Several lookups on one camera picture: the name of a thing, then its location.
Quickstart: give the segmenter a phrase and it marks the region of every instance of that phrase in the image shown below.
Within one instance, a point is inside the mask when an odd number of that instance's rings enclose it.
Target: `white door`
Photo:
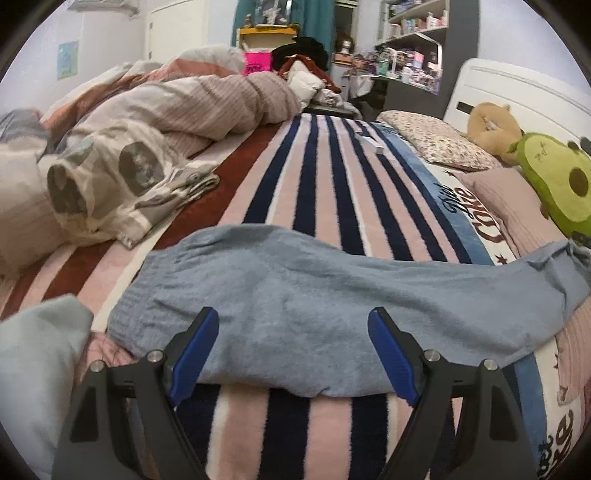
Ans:
[[[209,0],[184,0],[148,17],[148,60],[165,63],[190,48],[207,45]]]

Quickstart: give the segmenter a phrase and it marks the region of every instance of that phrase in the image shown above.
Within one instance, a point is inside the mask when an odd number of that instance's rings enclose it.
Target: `blue gripper pad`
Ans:
[[[377,309],[372,310],[368,318],[369,338],[386,370],[394,393],[406,400],[409,406],[415,407],[420,399],[415,381],[420,379],[415,378],[413,365],[386,326],[386,321],[391,320],[382,318]]]
[[[166,375],[170,382],[170,387],[167,389],[168,399],[174,407],[191,397],[197,379],[216,342],[219,325],[217,312],[214,309],[203,309],[189,330],[180,334],[180,336],[191,335],[192,330],[195,330],[182,352],[179,352],[180,355],[176,361],[173,360],[172,371]]]

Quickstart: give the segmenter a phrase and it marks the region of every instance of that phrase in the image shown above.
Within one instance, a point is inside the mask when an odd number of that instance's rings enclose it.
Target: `metal screw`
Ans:
[[[497,365],[494,360],[484,360],[484,368],[490,372],[494,372],[497,368],[499,368],[499,365]]]
[[[151,364],[157,364],[164,358],[164,352],[162,350],[152,350],[148,354],[148,362]]]
[[[425,359],[427,362],[438,362],[441,360],[441,354],[437,350],[426,350]]]
[[[95,360],[90,364],[90,371],[97,374],[98,372],[101,372],[104,367],[106,367],[106,364],[102,360]]]

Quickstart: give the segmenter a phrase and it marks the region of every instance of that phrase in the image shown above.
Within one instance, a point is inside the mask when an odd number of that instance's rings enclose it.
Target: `brown plush toy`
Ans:
[[[466,137],[507,165],[517,165],[517,155],[509,153],[509,147],[521,139],[523,132],[509,110],[509,105],[489,102],[476,106],[468,120]]]

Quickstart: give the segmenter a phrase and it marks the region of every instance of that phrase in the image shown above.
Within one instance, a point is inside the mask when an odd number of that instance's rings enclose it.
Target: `teal curtain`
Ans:
[[[335,0],[294,0],[291,22],[300,23],[300,37],[312,37],[332,58],[335,49]]]
[[[255,10],[255,0],[238,0],[232,45],[236,44],[236,30],[244,25],[248,14],[254,20]],[[332,57],[335,49],[335,0],[293,0],[291,22],[301,24],[300,37],[315,38],[324,45],[329,58]]]
[[[246,16],[251,14],[252,21],[255,21],[255,10],[255,0],[238,0],[238,5],[236,6],[236,15],[234,16],[234,28],[232,30],[232,47],[236,45],[236,30],[238,30],[238,28],[242,28],[244,21],[246,20]]]

